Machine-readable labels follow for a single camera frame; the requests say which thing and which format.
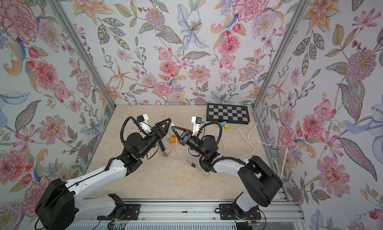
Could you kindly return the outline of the black electric toothbrush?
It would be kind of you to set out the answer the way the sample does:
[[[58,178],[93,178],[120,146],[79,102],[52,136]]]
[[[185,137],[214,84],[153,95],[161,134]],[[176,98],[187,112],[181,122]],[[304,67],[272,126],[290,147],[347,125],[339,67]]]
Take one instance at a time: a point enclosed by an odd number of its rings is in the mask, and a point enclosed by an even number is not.
[[[166,148],[165,148],[165,146],[164,146],[162,140],[160,140],[160,141],[158,142],[158,144],[159,144],[159,146],[160,146],[161,151],[162,151],[162,152],[165,151]]]

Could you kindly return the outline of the pink charger adapter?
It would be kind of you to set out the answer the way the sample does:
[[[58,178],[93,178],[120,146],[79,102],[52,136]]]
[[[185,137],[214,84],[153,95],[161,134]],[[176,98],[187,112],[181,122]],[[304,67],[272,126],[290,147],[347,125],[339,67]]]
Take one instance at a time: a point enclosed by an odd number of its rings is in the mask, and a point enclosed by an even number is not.
[[[163,154],[163,156],[165,156],[165,157],[170,156],[171,153],[172,153],[172,151],[171,151],[171,149],[169,149],[169,148],[166,148],[165,150],[162,151],[162,154]]]

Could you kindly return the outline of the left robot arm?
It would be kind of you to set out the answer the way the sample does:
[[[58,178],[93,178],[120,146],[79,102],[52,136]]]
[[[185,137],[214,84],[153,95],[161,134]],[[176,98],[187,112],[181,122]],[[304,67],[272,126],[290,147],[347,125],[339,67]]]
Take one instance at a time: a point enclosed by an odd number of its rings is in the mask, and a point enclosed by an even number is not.
[[[143,158],[168,134],[171,119],[149,126],[129,116],[120,131],[122,153],[110,158],[104,167],[68,181],[56,179],[46,188],[35,208],[37,222],[44,230],[64,230],[73,222],[96,216],[118,219],[126,211],[117,194],[89,199],[96,190],[135,172]]]

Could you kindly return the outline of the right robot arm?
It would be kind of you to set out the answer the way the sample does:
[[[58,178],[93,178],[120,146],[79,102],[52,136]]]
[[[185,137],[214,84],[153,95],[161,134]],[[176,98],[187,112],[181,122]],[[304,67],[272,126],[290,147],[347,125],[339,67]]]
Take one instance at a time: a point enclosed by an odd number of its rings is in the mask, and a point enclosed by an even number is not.
[[[222,126],[218,122],[204,124],[192,130],[173,125],[172,131],[180,144],[199,154],[199,165],[207,173],[225,173],[238,177],[245,191],[231,204],[236,218],[244,220],[253,209],[268,207],[282,188],[282,180],[260,157],[249,159],[223,156],[218,152]]]

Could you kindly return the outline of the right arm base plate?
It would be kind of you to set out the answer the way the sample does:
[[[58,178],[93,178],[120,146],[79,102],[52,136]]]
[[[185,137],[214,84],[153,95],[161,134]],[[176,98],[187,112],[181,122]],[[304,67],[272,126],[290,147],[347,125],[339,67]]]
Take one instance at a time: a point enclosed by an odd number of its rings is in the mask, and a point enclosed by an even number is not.
[[[251,208],[249,211],[244,211],[235,204],[220,204],[218,213],[221,220],[259,221],[262,219],[258,206]]]

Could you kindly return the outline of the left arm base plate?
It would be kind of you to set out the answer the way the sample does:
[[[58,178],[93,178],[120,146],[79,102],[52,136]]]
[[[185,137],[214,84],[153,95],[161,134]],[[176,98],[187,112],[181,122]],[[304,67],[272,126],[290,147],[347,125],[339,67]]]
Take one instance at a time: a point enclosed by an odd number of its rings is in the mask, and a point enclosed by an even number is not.
[[[98,216],[99,221],[136,221],[140,212],[140,204],[125,204],[124,207],[118,206],[117,210],[114,210],[108,216]]]

